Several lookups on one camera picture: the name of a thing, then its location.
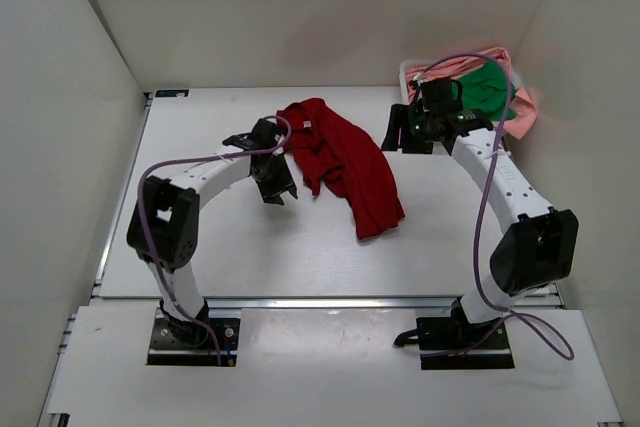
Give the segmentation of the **red t shirt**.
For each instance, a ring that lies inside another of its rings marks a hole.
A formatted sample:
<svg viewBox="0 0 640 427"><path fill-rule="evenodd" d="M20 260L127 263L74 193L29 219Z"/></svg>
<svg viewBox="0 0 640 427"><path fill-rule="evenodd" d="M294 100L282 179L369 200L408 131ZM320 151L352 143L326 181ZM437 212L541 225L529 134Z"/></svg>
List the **red t shirt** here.
<svg viewBox="0 0 640 427"><path fill-rule="evenodd" d="M351 208L360 241L396 228L405 218L392 169L371 136L321 98L277 112L291 126L286 151L313 196L325 186Z"/></svg>

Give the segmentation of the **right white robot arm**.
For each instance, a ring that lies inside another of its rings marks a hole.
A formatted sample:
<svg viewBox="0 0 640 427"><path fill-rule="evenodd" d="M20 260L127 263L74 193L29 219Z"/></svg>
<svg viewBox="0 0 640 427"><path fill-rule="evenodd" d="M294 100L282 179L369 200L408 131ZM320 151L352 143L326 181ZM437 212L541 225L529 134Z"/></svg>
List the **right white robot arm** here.
<svg viewBox="0 0 640 427"><path fill-rule="evenodd" d="M408 104L395 104L381 148L429 154L441 144L481 189L479 210L492 210L502 239L489 259L489 272L473 268L475 287L456 299L441 325L420 323L399 334L398 348L420 345L436 355L462 355L485 343L531 292L566 278L571 271L579 223L541 196L503 148L502 136L478 108L466 108L463 85L450 78L421 83Z"/></svg>

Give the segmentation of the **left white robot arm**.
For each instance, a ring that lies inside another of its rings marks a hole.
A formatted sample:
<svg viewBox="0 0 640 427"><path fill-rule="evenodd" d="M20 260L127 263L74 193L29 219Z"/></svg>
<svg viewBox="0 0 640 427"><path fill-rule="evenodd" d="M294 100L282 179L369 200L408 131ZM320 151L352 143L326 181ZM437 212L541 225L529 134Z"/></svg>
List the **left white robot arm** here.
<svg viewBox="0 0 640 427"><path fill-rule="evenodd" d="M189 349L219 345L191 266L200 213L216 196L248 178L266 204L282 205L285 193L296 197L284 157L292 133L284 117L263 117L250 131L225 139L214 154L159 162L138 181L126 242L154 276L169 331Z"/></svg>

